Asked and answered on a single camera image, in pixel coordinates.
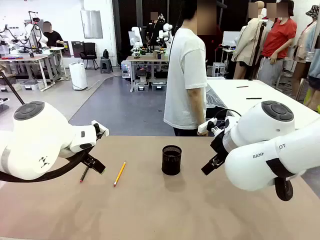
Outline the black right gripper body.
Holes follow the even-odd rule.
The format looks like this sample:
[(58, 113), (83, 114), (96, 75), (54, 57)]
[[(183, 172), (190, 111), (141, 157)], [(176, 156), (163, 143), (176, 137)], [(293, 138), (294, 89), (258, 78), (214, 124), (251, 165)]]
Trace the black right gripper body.
[(216, 154), (224, 154), (224, 160), (228, 156), (229, 152), (229, 135), (224, 130), (219, 129), (214, 132), (214, 139), (210, 146)]

